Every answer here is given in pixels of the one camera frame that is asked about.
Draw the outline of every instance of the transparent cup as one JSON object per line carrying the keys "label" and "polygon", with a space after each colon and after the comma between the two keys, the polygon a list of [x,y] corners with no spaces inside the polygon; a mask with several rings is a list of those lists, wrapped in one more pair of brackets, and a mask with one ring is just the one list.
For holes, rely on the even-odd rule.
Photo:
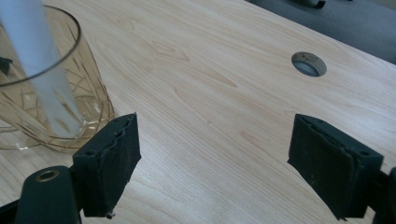
{"label": "transparent cup", "polygon": [[[59,8],[46,7],[46,13],[60,60],[30,77],[24,74],[0,26],[0,57],[3,62],[12,61],[7,73],[0,71],[1,149],[39,144],[75,152],[114,118],[78,21]],[[71,97],[65,96],[65,91],[71,92]]]}

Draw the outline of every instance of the wood grain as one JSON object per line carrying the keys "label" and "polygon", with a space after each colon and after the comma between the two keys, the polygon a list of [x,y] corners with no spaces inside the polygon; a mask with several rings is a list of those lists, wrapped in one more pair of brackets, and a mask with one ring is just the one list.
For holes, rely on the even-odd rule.
{"label": "wood grain", "polygon": [[[80,22],[117,115],[138,114],[143,159],[117,215],[84,223],[339,223],[287,164],[296,113],[383,154],[384,172],[396,166],[395,65],[243,0],[45,3]],[[327,74],[300,74],[298,51]],[[0,152],[0,202],[55,164],[70,155]]]}

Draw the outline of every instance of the white tube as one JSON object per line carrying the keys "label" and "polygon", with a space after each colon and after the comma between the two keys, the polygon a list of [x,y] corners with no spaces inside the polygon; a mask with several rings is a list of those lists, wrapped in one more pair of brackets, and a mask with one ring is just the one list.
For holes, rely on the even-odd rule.
{"label": "white tube", "polygon": [[[2,0],[0,21],[26,76],[36,75],[60,60],[40,0]],[[82,120],[64,70],[52,69],[33,78],[32,83],[53,133],[60,137],[78,135]]]}

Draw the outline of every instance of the round hole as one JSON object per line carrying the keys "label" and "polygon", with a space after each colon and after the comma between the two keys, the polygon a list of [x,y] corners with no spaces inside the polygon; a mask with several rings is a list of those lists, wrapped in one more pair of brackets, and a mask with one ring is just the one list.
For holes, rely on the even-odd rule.
{"label": "round hole", "polygon": [[368,155],[370,155],[370,153],[365,152],[365,151],[361,151],[360,154],[361,154],[362,156],[368,156]]}
{"label": "round hole", "polygon": [[49,171],[45,171],[45,172],[41,173],[40,175],[38,175],[35,178],[35,180],[38,182],[46,182],[46,181],[56,178],[56,176],[58,176],[58,175],[59,175],[59,171],[49,170]]}
{"label": "round hole", "polygon": [[291,56],[291,62],[298,71],[310,77],[321,77],[327,71],[326,63],[312,53],[297,52]]}

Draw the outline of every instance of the light wood tabletop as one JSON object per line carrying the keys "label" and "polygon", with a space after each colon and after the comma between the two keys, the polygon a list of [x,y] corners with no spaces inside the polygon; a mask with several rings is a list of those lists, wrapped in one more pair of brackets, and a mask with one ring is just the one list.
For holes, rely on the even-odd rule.
{"label": "light wood tabletop", "polygon": [[[46,0],[74,15],[142,160],[115,210],[84,223],[342,223],[287,164],[294,115],[324,119],[396,166],[396,66],[243,0]],[[299,51],[327,65],[297,71]],[[70,154],[0,152],[0,203]],[[365,219],[348,223],[371,223]]]}

